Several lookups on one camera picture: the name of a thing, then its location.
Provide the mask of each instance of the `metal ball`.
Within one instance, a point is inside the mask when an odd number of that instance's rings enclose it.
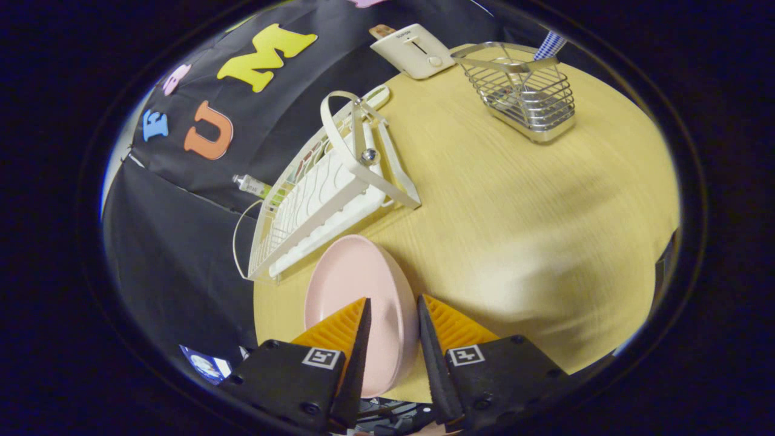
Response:
[[[360,154],[360,163],[370,167],[380,163],[380,152],[373,148],[367,148]]]

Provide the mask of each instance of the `white cable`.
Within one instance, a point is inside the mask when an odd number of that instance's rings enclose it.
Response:
[[[237,261],[237,229],[239,228],[239,223],[242,222],[242,218],[245,217],[247,211],[251,210],[256,204],[260,202],[264,202],[264,199],[259,199],[255,203],[248,206],[247,209],[245,209],[245,212],[242,212],[242,215],[240,215],[239,219],[237,220],[237,224],[234,226],[234,234],[232,235],[232,254],[234,254],[234,265],[237,265],[237,271],[239,271],[239,275],[241,275],[245,280],[250,279],[248,279],[247,276],[243,274],[242,269],[239,267],[239,262]]]
[[[143,162],[138,161],[137,157],[134,157],[132,155],[132,153],[129,153],[128,156],[129,156],[129,159],[132,159],[133,161],[135,161],[136,164],[138,164],[139,166],[145,168],[145,165],[143,165]]]
[[[470,1],[471,1],[471,3],[474,3],[475,5],[477,5],[480,8],[482,8],[486,13],[490,14],[491,17],[495,17],[494,15],[492,15],[492,12],[488,11],[484,6],[480,5],[479,3],[475,2],[474,0],[470,0]]]

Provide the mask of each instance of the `blue checkered cloth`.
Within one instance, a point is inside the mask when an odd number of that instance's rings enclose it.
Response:
[[[541,44],[541,47],[539,47],[533,60],[537,61],[538,59],[546,59],[547,57],[556,56],[557,52],[563,48],[566,42],[567,41],[565,41],[565,39],[560,35],[557,35],[554,32],[549,32],[549,35],[546,35],[546,39]]]

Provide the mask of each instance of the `wire basket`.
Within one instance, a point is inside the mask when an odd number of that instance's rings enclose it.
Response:
[[[452,58],[493,116],[533,142],[544,143],[575,124],[576,106],[568,77],[557,70],[557,58],[532,61],[536,51],[487,42],[458,50]]]

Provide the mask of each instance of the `black fabric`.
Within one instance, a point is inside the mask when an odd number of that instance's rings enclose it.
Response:
[[[449,47],[500,35],[498,24],[468,0],[393,1],[368,9],[340,0],[281,5],[211,38],[200,50],[171,65],[170,73],[180,64],[191,64],[191,70],[170,95],[164,95],[164,78],[160,80],[145,107],[167,115],[169,135],[146,142],[141,121],[133,153],[151,172],[175,185],[227,208],[244,210],[256,199],[236,189],[232,176],[249,174],[274,184],[321,127],[319,105],[327,93],[342,89],[362,95],[398,73],[370,49],[374,38],[368,29],[379,23],[400,29],[414,22]],[[274,77],[261,92],[253,92],[251,85],[235,78],[217,79],[228,59],[255,53],[252,38],[273,23],[296,33],[314,33],[318,39],[296,57],[284,58],[284,66],[272,70]],[[217,135],[208,123],[194,123],[204,100],[234,125],[229,149],[215,161],[183,148],[191,126],[211,140]]]
[[[231,362],[241,361],[240,345],[256,347],[253,283],[232,257],[237,218],[132,161],[115,177],[104,230],[116,288],[146,335],[177,360],[185,360],[179,344]],[[241,242],[244,258],[250,239]]]

